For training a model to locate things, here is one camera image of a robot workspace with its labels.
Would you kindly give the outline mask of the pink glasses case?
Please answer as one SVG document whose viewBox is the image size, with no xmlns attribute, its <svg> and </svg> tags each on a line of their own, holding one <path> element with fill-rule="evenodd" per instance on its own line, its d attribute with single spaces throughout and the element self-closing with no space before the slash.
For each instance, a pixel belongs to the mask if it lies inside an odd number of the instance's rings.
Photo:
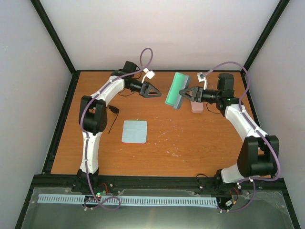
<svg viewBox="0 0 305 229">
<path fill-rule="evenodd" d="M 191 102 L 191 111 L 192 111 L 192 113 L 195 113 L 195 114 L 202 113 L 203 110 L 204 110 L 203 103 Z"/>
</svg>

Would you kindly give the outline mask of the blue grey glasses case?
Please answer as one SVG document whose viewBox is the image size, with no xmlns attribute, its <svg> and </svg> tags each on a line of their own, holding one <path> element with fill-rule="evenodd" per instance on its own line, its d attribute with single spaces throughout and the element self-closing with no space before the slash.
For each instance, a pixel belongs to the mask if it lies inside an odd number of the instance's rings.
<svg viewBox="0 0 305 229">
<path fill-rule="evenodd" d="M 176 72 L 165 103 L 174 109 L 180 109 L 183 102 L 183 96 L 180 95 L 180 91 L 186 89 L 189 86 L 190 81 L 190 76 Z"/>
</svg>

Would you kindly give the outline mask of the light blue cleaning cloth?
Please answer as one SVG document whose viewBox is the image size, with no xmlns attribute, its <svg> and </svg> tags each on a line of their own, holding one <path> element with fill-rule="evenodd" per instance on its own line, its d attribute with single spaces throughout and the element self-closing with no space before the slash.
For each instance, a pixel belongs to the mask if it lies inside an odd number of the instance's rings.
<svg viewBox="0 0 305 229">
<path fill-rule="evenodd" d="M 125 120 L 122 130 L 122 142 L 145 144 L 147 140 L 147 121 Z"/>
</svg>

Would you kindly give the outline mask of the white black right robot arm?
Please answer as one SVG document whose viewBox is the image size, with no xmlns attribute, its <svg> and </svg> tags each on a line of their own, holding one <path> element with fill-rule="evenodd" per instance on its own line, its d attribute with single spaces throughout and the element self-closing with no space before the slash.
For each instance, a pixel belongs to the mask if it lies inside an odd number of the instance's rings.
<svg viewBox="0 0 305 229">
<path fill-rule="evenodd" d="M 191 102 L 215 104 L 243 142 L 237 162 L 216 172 L 216 186 L 255 180 L 276 181 L 280 176 L 279 139 L 263 131 L 248 114 L 241 99 L 234 96 L 234 76 L 219 74 L 216 90 L 207 89 L 205 74 L 199 73 L 198 77 L 204 83 L 203 87 L 189 87 L 191 79 L 185 76 L 179 86 L 177 102 L 180 104 L 186 98 Z"/>
</svg>

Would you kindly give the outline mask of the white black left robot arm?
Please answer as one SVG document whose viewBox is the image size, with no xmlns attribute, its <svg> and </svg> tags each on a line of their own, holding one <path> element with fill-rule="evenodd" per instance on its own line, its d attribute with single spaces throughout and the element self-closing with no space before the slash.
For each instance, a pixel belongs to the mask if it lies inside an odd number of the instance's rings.
<svg viewBox="0 0 305 229">
<path fill-rule="evenodd" d="M 110 101 L 124 89 L 137 92 L 144 98 L 162 95 L 150 82 L 145 79 L 139 81 L 133 77 L 137 73 L 144 72 L 144 78 L 151 79 L 154 77 L 154 72 L 147 68 L 136 69 L 137 66 L 132 62 L 126 62 L 122 69 L 111 73 L 108 81 L 98 91 L 81 98 L 79 124 L 83 136 L 83 152 L 77 177 L 89 192 L 96 191 L 99 186 L 99 144 L 108 123 L 107 107 Z"/>
</svg>

